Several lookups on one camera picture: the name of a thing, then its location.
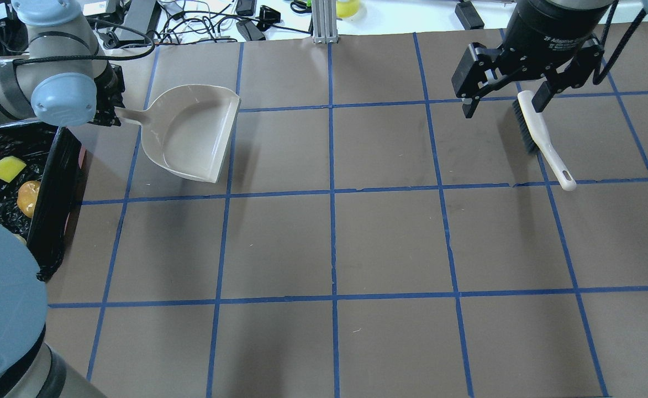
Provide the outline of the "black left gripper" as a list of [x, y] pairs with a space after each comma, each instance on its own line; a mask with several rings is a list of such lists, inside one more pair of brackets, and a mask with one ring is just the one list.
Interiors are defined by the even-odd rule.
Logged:
[[124, 108], [123, 93], [126, 90], [122, 66], [106, 64], [96, 83], [96, 113], [89, 124], [104, 127], [120, 127], [122, 122], [115, 108]]

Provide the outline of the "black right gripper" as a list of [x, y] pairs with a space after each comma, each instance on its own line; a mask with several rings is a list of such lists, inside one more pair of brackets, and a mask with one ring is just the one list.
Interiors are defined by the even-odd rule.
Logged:
[[[604, 46], [594, 33], [612, 1], [518, 1], [505, 38], [497, 48], [470, 43], [453, 73], [452, 87], [465, 118], [475, 115], [481, 98], [512, 78], [545, 81], [533, 97], [543, 112], [567, 88], [579, 88], [599, 68]], [[563, 71], [557, 66], [568, 63]]]

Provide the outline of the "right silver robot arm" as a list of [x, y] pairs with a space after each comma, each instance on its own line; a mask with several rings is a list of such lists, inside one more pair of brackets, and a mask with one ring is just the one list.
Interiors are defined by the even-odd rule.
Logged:
[[607, 62], [605, 43], [617, 1], [518, 1], [496, 58], [511, 81], [544, 83], [533, 98], [541, 112], [567, 88], [600, 84], [648, 15], [648, 1], [634, 18]]

